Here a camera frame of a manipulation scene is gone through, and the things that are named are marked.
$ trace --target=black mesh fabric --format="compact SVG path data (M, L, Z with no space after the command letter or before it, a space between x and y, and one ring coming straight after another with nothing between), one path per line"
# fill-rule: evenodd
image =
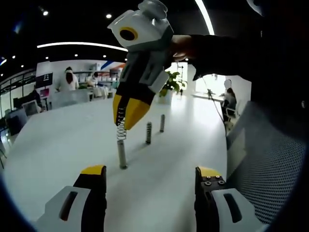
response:
M270 224L288 199L301 170L308 142L306 126L289 121L274 124L278 115L248 102L227 136L229 150L244 133L246 156L230 175L227 185L236 188L255 207L261 222Z

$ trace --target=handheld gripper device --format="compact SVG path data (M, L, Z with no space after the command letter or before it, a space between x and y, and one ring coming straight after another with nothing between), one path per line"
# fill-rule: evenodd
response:
M173 29L167 20L167 7L158 0L144 0L139 10L128 10L108 28L118 42L128 49L127 62L113 100L115 124L123 130L118 139L126 138L131 129L149 110L169 75L169 46Z

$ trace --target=ceiling light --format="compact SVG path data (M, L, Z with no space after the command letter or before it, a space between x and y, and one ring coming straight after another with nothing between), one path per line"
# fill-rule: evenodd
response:
M121 51L127 52L127 49L123 47L116 47L112 45L107 45L107 44L101 44L101 43L88 43L88 42L59 42L59 43L47 43L47 44L42 44L38 45L37 48L42 48L42 47L50 47L50 46L57 46L57 45L89 45L89 46L97 46L97 47L107 47L111 49L117 49Z
M213 27L211 24L211 19L209 18L208 12L206 10L206 7L203 3L203 0L195 0L197 3L197 6L199 7L199 10L201 11L203 18L205 20L206 26L208 28L209 35L214 35Z
M6 61L7 61L7 60L4 59L4 60L1 62L0 66L1 66L2 64L4 64Z

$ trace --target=hand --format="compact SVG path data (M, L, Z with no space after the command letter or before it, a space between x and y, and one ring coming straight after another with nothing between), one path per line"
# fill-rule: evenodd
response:
M195 49L190 35L174 35L170 50L175 61L195 57Z

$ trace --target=white table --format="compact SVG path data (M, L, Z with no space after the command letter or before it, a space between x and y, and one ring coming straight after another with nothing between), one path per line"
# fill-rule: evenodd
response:
M192 94L193 97L197 97L197 98L204 98L204 99L208 99L208 100L214 100L215 102L224 102L224 96L220 96L220 95L212 95L212 99L209 98L207 93L194 93Z
M165 132L159 133L161 114ZM145 146L146 123L153 124ZM107 166L107 232L195 231L195 167L226 177L224 125L212 101L174 96L153 103L125 140L128 169L119 169L112 99L34 115L8 157L4 182L22 214L36 221L44 205L88 166Z

